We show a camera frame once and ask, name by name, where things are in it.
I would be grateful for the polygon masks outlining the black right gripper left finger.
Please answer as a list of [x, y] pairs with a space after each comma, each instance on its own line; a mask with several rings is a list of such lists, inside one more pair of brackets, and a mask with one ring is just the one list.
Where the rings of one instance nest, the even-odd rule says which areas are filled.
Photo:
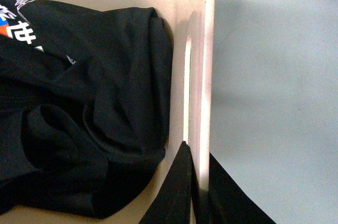
[[183, 141], [156, 198], [140, 223], [190, 223], [191, 182], [192, 156], [189, 146]]

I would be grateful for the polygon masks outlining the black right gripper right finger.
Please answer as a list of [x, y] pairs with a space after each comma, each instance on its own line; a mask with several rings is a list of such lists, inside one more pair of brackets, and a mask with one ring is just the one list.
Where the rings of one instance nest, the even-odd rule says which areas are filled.
[[199, 223], [275, 223], [209, 155], [206, 188], [199, 188]]

